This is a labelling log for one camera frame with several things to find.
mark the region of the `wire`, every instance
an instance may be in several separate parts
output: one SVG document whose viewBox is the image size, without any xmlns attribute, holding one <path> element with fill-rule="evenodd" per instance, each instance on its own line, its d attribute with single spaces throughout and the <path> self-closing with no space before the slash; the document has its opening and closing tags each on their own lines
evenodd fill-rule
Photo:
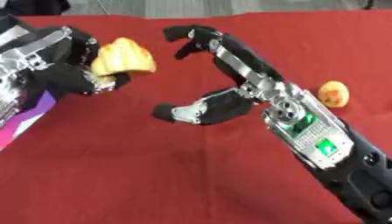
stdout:
<svg viewBox="0 0 392 224">
<path fill-rule="evenodd" d="M 109 11 L 106 9 L 106 7 L 103 5 L 103 3 L 101 2 L 101 0 L 96 0 L 98 2 L 98 4 L 100 5 L 101 9 L 103 10 L 103 12 L 105 12 L 106 15 L 109 15 Z"/>
</svg>

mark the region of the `black fingertip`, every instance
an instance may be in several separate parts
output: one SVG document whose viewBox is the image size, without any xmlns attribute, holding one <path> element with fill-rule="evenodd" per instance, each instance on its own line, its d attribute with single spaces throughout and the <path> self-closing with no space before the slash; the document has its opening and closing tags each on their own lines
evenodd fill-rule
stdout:
<svg viewBox="0 0 392 224">
<path fill-rule="evenodd" d="M 161 103 L 154 108 L 154 110 L 152 111 L 152 116 L 159 120 L 163 120 L 169 123 L 175 123 L 176 120 L 173 119 L 172 115 L 172 109 L 174 108 L 175 106 L 171 104 Z"/>
</svg>

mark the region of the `red fabric surface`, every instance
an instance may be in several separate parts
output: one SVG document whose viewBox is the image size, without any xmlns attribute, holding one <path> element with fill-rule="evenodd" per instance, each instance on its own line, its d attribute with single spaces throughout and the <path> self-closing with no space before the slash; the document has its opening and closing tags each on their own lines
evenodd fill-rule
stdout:
<svg viewBox="0 0 392 224">
<path fill-rule="evenodd" d="M 265 129 L 260 107 L 211 127 L 154 120 L 158 103 L 233 85 L 207 54 L 176 61 L 183 43 L 166 43 L 161 31 L 212 25 L 302 88 L 343 81 L 351 101 L 334 112 L 392 155 L 392 11 L 26 21 L 73 25 L 102 43 L 132 38 L 158 70 L 117 92 L 68 96 L 1 152 L 0 223 L 360 223 Z"/>
</svg>

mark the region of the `robotic hand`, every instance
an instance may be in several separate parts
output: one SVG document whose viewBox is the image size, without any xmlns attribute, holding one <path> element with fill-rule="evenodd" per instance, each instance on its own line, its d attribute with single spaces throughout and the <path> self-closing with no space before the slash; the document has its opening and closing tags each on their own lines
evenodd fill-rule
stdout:
<svg viewBox="0 0 392 224">
<path fill-rule="evenodd" d="M 267 128 L 288 144 L 306 169 L 366 223 L 392 223 L 392 160 L 329 111 L 309 91 L 283 77 L 233 36 L 189 25 L 164 30 L 169 41 L 190 39 L 177 54 L 210 52 L 213 63 L 237 87 L 211 93 L 191 106 L 160 105 L 166 121 L 221 123 L 267 102 Z"/>
</svg>

